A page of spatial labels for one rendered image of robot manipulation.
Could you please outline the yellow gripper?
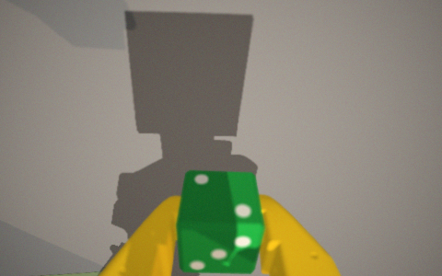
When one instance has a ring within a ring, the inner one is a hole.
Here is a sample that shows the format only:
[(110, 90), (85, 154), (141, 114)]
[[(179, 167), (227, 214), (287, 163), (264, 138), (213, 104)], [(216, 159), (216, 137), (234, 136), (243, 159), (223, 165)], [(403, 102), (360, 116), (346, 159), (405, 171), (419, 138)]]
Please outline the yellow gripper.
[[(332, 257), (276, 200), (260, 195), (263, 274), (341, 276)], [(99, 276), (171, 276), (181, 196), (164, 200), (139, 226)]]

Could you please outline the green die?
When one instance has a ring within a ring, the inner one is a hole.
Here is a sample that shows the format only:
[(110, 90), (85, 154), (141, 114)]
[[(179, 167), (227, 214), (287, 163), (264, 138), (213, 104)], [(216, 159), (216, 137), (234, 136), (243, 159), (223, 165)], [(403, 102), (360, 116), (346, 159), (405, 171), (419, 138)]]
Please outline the green die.
[(255, 175), (185, 173), (176, 223), (183, 272), (251, 274), (264, 228)]

